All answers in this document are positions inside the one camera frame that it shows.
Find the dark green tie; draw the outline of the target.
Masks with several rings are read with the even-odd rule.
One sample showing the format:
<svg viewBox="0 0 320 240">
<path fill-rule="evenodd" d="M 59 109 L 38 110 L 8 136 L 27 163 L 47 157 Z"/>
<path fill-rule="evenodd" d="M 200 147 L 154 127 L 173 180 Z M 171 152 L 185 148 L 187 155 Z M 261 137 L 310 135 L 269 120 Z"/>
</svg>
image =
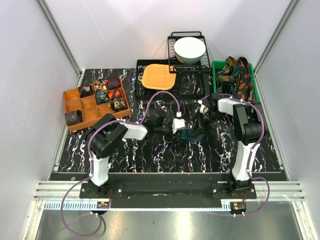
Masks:
<svg viewBox="0 0 320 240">
<path fill-rule="evenodd" d="M 193 133 L 191 129 L 183 129 L 179 131 L 179 141 L 181 143 L 201 142 L 205 135 L 205 131 Z"/>
</svg>

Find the brown blue tie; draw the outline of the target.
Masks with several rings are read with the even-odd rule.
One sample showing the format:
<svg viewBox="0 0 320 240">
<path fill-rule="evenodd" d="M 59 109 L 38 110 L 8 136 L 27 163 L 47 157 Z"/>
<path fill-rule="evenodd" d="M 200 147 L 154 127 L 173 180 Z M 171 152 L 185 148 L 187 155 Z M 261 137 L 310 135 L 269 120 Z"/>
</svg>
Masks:
<svg viewBox="0 0 320 240">
<path fill-rule="evenodd" d="M 64 118 L 67 126 L 73 126 L 83 122 L 82 113 L 79 109 L 66 112 Z"/>
</svg>

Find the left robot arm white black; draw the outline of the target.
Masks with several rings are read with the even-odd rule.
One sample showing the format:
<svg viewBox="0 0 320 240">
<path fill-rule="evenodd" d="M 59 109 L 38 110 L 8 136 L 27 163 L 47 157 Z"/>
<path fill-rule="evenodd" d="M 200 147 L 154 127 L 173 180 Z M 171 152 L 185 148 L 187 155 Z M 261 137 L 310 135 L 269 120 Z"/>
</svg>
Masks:
<svg viewBox="0 0 320 240">
<path fill-rule="evenodd" d="M 166 113 L 161 109 L 146 113 L 140 122 L 120 120 L 107 113 L 83 135 L 90 162 L 90 192 L 95 197 L 103 198 L 108 193 L 106 182 L 109 179 L 109 158 L 121 141 L 143 140 L 148 133 L 162 127 L 165 118 Z"/>
</svg>

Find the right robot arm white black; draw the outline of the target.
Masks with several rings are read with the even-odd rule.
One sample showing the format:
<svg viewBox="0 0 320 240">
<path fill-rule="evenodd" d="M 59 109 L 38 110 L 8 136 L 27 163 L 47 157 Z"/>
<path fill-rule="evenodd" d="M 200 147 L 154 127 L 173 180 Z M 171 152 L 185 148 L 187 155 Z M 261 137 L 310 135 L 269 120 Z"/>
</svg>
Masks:
<svg viewBox="0 0 320 240">
<path fill-rule="evenodd" d="M 237 144 L 235 164 L 227 181 L 226 192 L 232 198 L 243 196 L 252 188 L 252 167 L 256 152 L 264 136 L 269 132 L 260 102 L 250 103 L 229 94 L 222 97 L 212 93 L 197 101 L 200 114 L 199 126 L 208 130 L 208 125 L 220 115 L 233 118 L 233 132 Z"/>
</svg>

